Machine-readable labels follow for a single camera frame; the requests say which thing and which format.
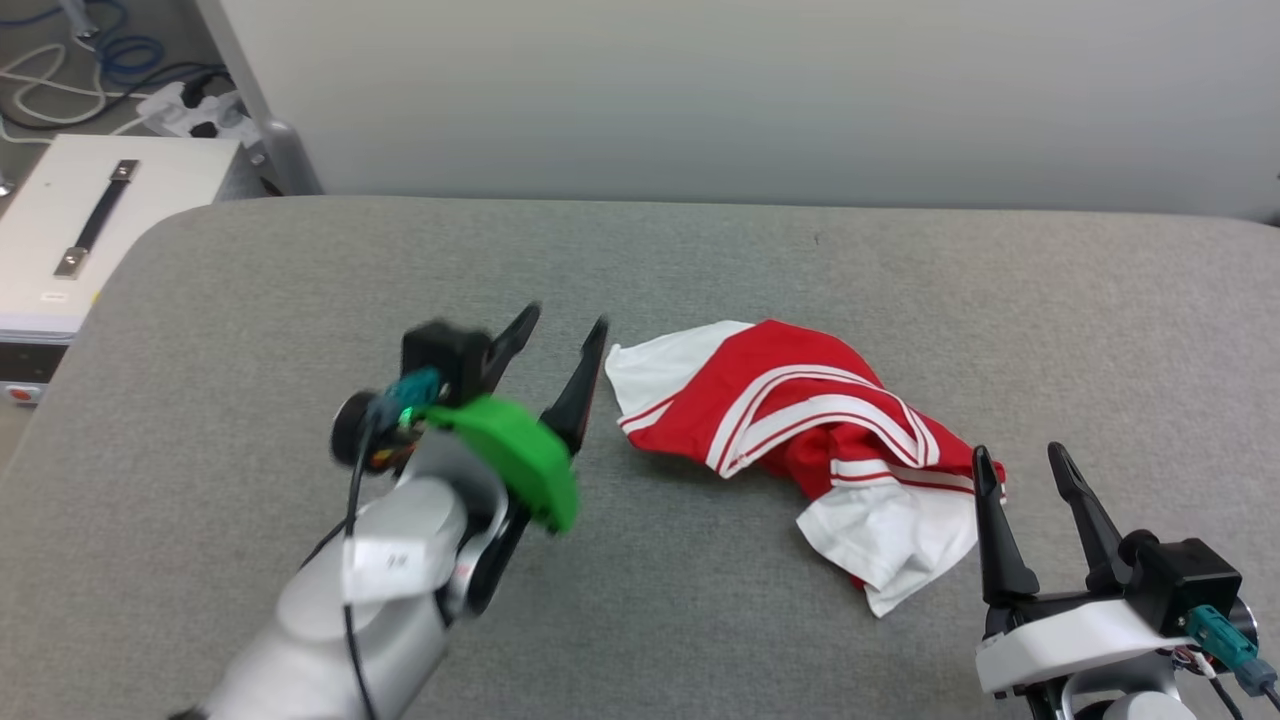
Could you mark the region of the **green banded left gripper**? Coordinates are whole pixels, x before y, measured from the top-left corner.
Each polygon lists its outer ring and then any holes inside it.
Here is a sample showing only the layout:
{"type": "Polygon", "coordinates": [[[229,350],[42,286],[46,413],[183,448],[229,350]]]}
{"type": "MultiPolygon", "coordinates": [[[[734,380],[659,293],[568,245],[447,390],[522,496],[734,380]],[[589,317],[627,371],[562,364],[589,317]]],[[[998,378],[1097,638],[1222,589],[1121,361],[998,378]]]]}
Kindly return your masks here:
{"type": "MultiPolygon", "coordinates": [[[[481,393],[497,388],[540,315],[541,305],[529,304],[490,342],[481,368],[481,393]]],[[[599,316],[582,342],[573,373],[540,420],[494,396],[462,407],[436,405],[426,410],[434,430],[461,443],[463,475],[456,488],[470,506],[468,515],[484,521],[462,543],[445,585],[451,614],[485,612],[530,523],[553,536],[573,528],[580,497],[572,459],[585,441],[608,331],[608,319],[599,316]]]]}

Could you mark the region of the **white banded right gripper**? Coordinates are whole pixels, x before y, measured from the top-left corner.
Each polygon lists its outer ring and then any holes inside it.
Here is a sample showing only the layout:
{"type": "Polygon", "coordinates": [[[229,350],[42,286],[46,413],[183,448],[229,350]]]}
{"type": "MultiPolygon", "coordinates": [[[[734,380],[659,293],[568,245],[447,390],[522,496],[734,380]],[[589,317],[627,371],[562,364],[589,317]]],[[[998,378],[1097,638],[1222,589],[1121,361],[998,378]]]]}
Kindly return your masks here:
{"type": "MultiPolygon", "coordinates": [[[[1123,593],[1132,568],[1120,557],[1117,528],[1066,447],[1051,442],[1047,456],[1085,557],[1085,588],[1123,593]]],[[[988,448],[974,447],[972,462],[983,601],[1011,606],[1038,594],[1041,585],[1009,525],[1004,483],[988,448]]],[[[1069,694],[1157,691],[1178,696],[1171,661],[1160,651],[1187,642],[1162,635],[1125,600],[1094,600],[1021,624],[1012,607],[989,607],[977,650],[977,675],[987,694],[1064,679],[1069,694]]]]}

